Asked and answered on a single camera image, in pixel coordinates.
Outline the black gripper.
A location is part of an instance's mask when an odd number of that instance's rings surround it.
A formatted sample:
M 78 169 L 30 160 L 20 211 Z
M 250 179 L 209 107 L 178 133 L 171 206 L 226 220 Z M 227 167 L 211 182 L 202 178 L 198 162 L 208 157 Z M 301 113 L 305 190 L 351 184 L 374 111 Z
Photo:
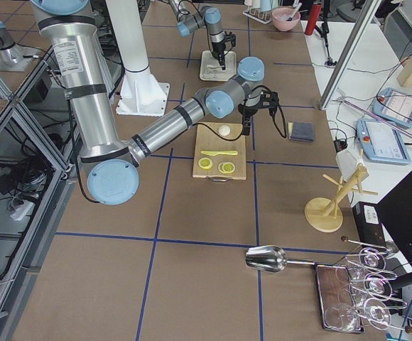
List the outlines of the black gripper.
M 243 122 L 243 135 L 250 135 L 250 118 L 260 109 L 267 109 L 269 115 L 274 118 L 278 111 L 278 93 L 271 90 L 261 90 L 259 95 L 245 100 L 240 104 L 240 114 Z
M 225 48 L 227 43 L 231 43 L 232 47 L 236 46 L 236 35 L 232 32 L 220 31 L 219 33 L 211 34 L 212 56 L 219 59 L 219 65 L 222 70 L 226 70 Z

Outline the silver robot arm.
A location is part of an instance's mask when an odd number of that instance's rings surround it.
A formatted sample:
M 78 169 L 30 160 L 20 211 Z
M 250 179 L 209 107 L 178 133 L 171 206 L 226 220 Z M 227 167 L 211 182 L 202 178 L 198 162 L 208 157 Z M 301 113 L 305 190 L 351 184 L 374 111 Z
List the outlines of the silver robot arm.
M 222 70 L 226 70 L 227 44 L 231 48 L 236 46 L 236 36 L 226 32 L 222 26 L 222 15 L 217 7 L 206 5 L 197 8 L 191 1 L 170 0 L 168 4 L 177 20 L 177 28 L 182 37 L 194 33 L 200 28 L 207 30 L 208 46 L 212 57 L 218 62 Z
M 166 111 L 169 86 L 150 70 L 141 19 L 135 1 L 108 1 L 124 80 L 113 107 L 97 47 L 97 27 L 88 1 L 33 1 L 40 34 L 53 45 L 82 137 L 80 154 L 87 172 L 81 185 L 86 199 L 119 205 L 139 186 L 137 168 L 153 152 L 208 114 L 221 119 L 239 105 L 256 104 L 265 75 L 256 57 L 242 59 L 224 84 L 203 88 L 175 109 Z

